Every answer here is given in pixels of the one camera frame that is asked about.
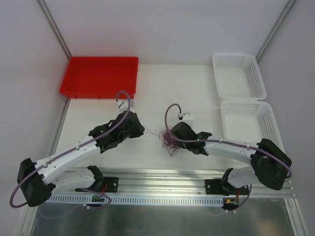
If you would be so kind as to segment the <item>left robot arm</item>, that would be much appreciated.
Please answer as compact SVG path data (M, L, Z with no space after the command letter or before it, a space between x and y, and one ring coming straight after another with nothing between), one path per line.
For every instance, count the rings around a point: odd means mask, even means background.
M62 153L33 162L30 158L20 164L17 182L26 199L26 205L36 207L60 191L84 189L102 192L105 177L97 166L88 166L81 172L68 173L80 162L116 148L130 138L144 134L145 128L134 112L122 112L116 119L99 125L74 146Z

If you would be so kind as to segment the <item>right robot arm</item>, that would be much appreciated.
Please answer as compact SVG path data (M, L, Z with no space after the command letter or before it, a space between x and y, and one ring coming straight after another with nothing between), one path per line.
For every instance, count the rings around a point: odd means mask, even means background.
M262 139L258 143L243 143L227 139L213 138L211 133L195 133L185 122L176 124L168 134L179 148L196 155L219 156L245 163L243 168L229 168L221 179L210 181L207 186L212 194L243 195L244 189L261 183L273 190L281 190L286 179L291 177L290 158L271 140Z

